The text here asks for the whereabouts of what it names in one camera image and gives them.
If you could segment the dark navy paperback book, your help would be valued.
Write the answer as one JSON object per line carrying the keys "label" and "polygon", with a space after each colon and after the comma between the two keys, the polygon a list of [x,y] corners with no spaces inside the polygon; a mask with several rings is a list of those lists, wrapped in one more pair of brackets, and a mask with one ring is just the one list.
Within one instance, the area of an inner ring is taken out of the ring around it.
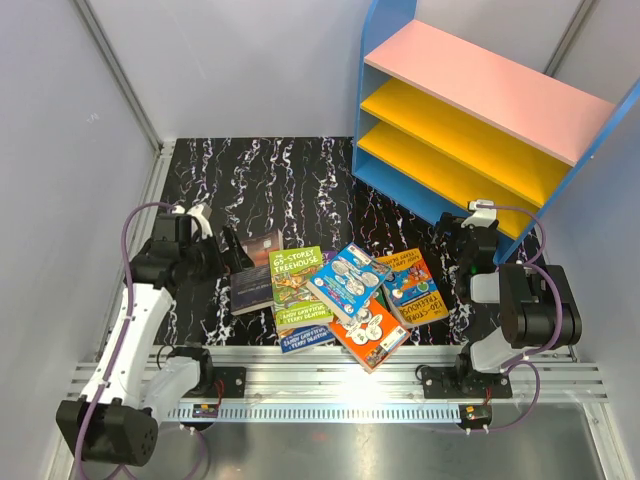
{"label": "dark navy paperback book", "polygon": [[240,245],[253,265],[230,277],[230,311],[235,316],[274,305],[269,254],[283,248],[282,232],[276,229]]}

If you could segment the green 65-storey treehouse book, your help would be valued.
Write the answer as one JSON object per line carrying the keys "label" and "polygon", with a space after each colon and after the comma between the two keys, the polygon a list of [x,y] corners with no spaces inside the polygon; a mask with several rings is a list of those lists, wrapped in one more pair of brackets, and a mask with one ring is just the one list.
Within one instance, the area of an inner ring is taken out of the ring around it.
{"label": "green 65-storey treehouse book", "polygon": [[300,327],[327,325],[333,313],[307,287],[323,266],[319,246],[269,253],[273,316],[278,333]]}

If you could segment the light blue 26-storey treehouse book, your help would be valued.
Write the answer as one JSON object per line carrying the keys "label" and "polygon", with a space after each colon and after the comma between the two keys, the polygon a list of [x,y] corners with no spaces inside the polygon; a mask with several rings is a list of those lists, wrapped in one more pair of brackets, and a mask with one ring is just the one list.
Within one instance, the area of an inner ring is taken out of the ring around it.
{"label": "light blue 26-storey treehouse book", "polygon": [[341,321],[350,322],[382,286],[391,267],[355,243],[311,276],[306,288]]}

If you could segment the purple treehouse book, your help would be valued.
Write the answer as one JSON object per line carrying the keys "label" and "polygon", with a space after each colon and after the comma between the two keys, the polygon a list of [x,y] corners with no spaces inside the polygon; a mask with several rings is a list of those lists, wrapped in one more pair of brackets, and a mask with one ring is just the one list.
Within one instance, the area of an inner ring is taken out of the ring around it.
{"label": "purple treehouse book", "polygon": [[323,264],[327,265],[329,264],[334,257],[337,255],[337,252],[334,250],[326,250],[326,251],[322,251],[322,260],[323,260]]}

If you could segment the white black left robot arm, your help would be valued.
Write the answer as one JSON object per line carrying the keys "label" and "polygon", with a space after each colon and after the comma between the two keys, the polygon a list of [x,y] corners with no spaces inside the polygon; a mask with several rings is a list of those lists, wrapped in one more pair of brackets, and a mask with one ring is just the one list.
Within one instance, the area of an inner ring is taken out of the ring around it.
{"label": "white black left robot arm", "polygon": [[215,400],[199,417],[218,417],[224,398],[244,395],[243,367],[216,367],[200,344],[178,346],[149,383],[143,374],[156,332],[186,283],[204,283],[251,264],[226,227],[221,250],[209,223],[211,209],[160,203],[151,236],[135,255],[122,255],[125,276],[118,318],[99,363],[78,399],[64,400],[56,423],[77,464],[85,461],[141,467],[148,463],[160,425],[184,397]]}

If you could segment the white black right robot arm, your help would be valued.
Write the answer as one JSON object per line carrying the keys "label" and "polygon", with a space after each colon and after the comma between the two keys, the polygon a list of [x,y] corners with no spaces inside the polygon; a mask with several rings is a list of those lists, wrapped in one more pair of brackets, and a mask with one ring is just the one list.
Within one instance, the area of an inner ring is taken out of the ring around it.
{"label": "white black right robot arm", "polygon": [[500,209],[478,199],[470,202],[468,217],[445,212],[436,224],[458,258],[458,299],[497,305],[500,325],[463,346],[453,366],[417,368],[427,398],[507,399],[512,395],[509,374],[516,366],[581,338],[581,316],[561,266],[539,265],[540,252],[522,264],[495,262]]}

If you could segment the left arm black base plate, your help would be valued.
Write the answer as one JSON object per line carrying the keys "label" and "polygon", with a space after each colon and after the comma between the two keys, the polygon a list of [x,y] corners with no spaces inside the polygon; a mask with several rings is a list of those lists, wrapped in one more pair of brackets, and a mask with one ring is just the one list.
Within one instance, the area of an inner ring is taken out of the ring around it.
{"label": "left arm black base plate", "polygon": [[184,397],[187,399],[214,399],[221,388],[224,399],[242,399],[245,397],[247,369],[239,366],[214,367],[214,380],[209,386],[193,389]]}

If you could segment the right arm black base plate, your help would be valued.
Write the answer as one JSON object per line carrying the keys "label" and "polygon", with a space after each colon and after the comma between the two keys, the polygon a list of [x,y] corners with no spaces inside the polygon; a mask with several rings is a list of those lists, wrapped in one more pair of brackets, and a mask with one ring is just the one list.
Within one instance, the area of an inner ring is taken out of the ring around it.
{"label": "right arm black base plate", "polygon": [[460,374],[454,367],[418,365],[414,371],[425,399],[511,399],[510,380],[501,374],[471,370]]}

